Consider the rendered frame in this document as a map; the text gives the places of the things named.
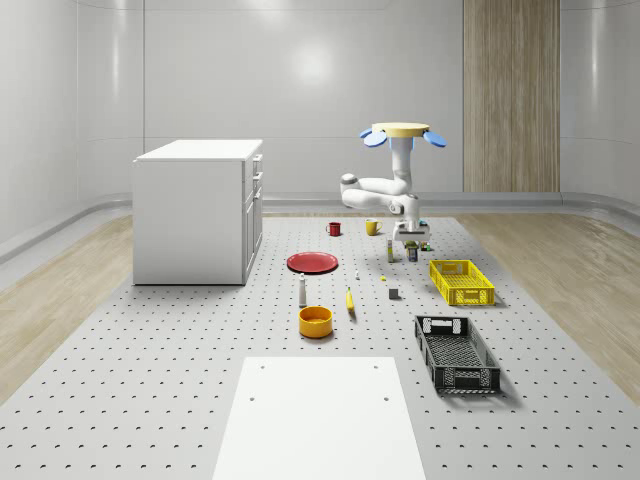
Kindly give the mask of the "red plate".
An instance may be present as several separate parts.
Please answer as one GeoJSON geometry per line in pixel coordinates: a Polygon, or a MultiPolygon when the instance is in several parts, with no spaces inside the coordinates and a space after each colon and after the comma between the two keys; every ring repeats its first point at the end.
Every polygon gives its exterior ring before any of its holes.
{"type": "Polygon", "coordinates": [[[300,252],[287,259],[287,267],[295,272],[305,274],[323,274],[338,267],[334,255],[324,252],[300,252]]]}

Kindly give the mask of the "white board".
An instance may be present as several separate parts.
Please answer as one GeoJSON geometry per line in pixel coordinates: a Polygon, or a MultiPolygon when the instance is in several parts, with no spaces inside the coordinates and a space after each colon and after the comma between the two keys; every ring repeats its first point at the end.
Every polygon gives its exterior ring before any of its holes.
{"type": "Polygon", "coordinates": [[[213,480],[425,480],[391,357],[248,357],[213,480]]]}

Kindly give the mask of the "yellow bowl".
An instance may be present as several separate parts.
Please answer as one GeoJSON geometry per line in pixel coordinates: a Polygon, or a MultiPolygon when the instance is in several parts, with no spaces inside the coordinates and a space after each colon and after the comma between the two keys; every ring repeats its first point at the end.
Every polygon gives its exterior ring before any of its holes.
{"type": "Polygon", "coordinates": [[[299,332],[308,338],[323,338],[333,331],[332,312],[322,306],[307,306],[298,314],[299,332]]]}

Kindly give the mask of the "dark grey basket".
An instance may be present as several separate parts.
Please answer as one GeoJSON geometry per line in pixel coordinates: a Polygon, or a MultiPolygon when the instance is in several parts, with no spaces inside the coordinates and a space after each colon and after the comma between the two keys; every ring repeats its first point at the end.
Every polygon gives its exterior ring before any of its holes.
{"type": "Polygon", "coordinates": [[[500,367],[466,317],[416,315],[414,334],[436,390],[500,390],[500,367]]]}

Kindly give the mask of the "white cabinet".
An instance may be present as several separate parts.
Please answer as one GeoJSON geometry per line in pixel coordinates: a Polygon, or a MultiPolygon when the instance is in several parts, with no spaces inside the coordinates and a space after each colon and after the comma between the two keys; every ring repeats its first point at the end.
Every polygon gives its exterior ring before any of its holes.
{"type": "Polygon", "coordinates": [[[262,144],[176,140],[133,161],[134,283],[246,283],[262,237],[262,144]]]}

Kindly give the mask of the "yellow basket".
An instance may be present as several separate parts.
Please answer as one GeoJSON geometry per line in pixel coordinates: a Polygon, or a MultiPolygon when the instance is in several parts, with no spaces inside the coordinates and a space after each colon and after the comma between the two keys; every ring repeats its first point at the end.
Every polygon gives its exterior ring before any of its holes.
{"type": "Polygon", "coordinates": [[[494,286],[471,260],[431,260],[429,274],[449,305],[494,304],[494,286]]]}

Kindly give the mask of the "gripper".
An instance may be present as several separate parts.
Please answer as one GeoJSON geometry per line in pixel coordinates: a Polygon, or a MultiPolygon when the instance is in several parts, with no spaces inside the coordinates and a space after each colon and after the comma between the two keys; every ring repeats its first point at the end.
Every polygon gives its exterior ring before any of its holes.
{"type": "Polygon", "coordinates": [[[394,241],[414,241],[418,246],[430,241],[430,228],[428,225],[418,225],[413,230],[407,227],[406,222],[397,222],[393,229],[394,241]]]}

